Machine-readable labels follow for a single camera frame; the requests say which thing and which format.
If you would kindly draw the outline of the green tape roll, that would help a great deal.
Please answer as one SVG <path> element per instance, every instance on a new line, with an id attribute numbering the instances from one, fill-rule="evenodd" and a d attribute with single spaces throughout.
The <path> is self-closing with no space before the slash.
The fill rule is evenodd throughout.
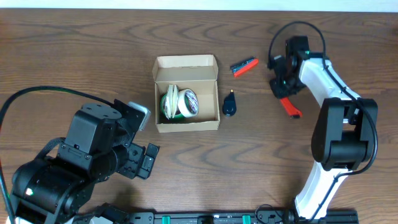
<path id="1" fill-rule="evenodd" d="M 177 95 L 177 104 L 172 105 L 172 96 L 164 95 L 160 102 L 160 108 L 162 114 L 170 120 L 189 118 L 195 115 L 190 111 L 190 105 L 188 105 L 188 98 L 185 93 L 179 93 Z"/>

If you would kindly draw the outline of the red utility knife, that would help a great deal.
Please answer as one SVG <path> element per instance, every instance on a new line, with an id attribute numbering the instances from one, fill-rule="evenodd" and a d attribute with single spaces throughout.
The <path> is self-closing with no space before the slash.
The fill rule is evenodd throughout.
<path id="1" fill-rule="evenodd" d="M 284 107 L 285 111 L 287 112 L 289 118 L 299 119 L 303 116 L 302 112 L 299 109 L 297 109 L 287 97 L 281 98 L 279 101 L 281 105 Z"/>

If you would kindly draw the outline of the cardboard box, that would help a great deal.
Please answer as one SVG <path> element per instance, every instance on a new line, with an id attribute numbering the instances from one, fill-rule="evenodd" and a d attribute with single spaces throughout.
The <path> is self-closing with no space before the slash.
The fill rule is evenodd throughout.
<path id="1" fill-rule="evenodd" d="M 160 133 L 217 130 L 220 125 L 218 66 L 214 55 L 157 57 L 152 69 L 155 81 L 155 123 Z M 160 102 L 170 84 L 179 91 L 191 89 L 199 102 L 198 114 L 170 120 L 161 112 Z"/>

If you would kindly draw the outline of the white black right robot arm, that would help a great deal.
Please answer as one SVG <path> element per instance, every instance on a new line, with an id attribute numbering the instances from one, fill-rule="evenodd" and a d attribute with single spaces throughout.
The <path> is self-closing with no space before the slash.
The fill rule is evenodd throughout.
<path id="1" fill-rule="evenodd" d="M 294 198 L 294 218 L 284 223 L 322 223 L 328 204 L 345 178 L 370 168 L 377 154 L 377 103 L 351 90 L 334 71 L 324 52 L 312 52 L 306 36 L 285 42 L 285 55 L 269 59 L 275 72 L 269 84 L 293 118 L 301 113 L 289 96 L 308 88 L 320 105 L 313 131 L 311 173 Z"/>

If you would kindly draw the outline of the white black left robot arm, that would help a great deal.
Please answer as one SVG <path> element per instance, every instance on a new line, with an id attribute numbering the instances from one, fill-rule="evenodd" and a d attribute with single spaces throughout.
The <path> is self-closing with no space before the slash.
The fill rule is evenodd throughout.
<path id="1" fill-rule="evenodd" d="M 94 186 L 111 175 L 147 179 L 159 147 L 139 146 L 133 139 L 149 117 L 146 107 L 133 102 L 84 104 L 67 136 L 48 142 L 13 175 L 10 199 L 16 219 L 65 223 L 90 200 Z"/>

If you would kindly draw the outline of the white tape roll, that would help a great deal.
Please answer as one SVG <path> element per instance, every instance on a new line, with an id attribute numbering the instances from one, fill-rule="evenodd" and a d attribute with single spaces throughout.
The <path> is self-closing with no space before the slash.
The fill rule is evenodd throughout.
<path id="1" fill-rule="evenodd" d="M 198 114 L 199 102 L 196 94 L 191 89 L 181 90 L 178 93 L 178 109 L 185 118 L 191 118 Z"/>

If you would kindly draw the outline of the yellow sticky note pad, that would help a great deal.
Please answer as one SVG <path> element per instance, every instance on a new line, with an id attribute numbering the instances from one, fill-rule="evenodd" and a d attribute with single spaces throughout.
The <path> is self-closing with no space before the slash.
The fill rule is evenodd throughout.
<path id="1" fill-rule="evenodd" d="M 168 86 L 167 94 L 165 97 L 165 115 L 167 119 L 175 117 L 178 109 L 178 93 L 177 85 L 170 84 Z"/>

